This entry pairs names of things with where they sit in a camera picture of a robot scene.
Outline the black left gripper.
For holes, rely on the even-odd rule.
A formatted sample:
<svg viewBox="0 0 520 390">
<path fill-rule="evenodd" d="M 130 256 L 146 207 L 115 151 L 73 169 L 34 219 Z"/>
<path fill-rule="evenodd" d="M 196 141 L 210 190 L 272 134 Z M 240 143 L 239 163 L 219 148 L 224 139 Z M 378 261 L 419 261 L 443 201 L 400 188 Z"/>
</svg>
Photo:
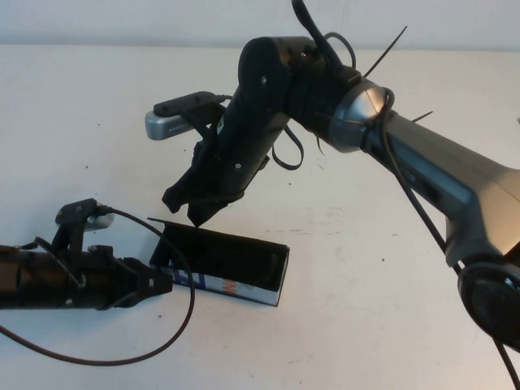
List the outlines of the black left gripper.
<svg viewBox="0 0 520 390">
<path fill-rule="evenodd" d="M 172 276 L 135 258 L 116 258 L 110 246 L 79 255 L 78 271 L 85 285 L 78 290 L 78 308 L 109 310 L 132 308 L 172 290 Z"/>
</svg>

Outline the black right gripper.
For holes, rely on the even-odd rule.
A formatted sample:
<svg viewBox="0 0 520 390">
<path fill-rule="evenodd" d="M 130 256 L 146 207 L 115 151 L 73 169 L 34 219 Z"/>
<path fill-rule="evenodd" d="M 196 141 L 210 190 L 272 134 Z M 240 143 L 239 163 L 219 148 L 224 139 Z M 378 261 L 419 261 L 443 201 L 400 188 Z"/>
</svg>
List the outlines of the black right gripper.
<svg viewBox="0 0 520 390">
<path fill-rule="evenodd" d="M 205 144 L 202 151 L 162 196 L 173 214 L 188 204 L 187 216 L 194 226 L 201 226 L 244 196 L 285 126 L 283 115 L 223 118 L 220 132 L 201 132 Z"/>
</svg>

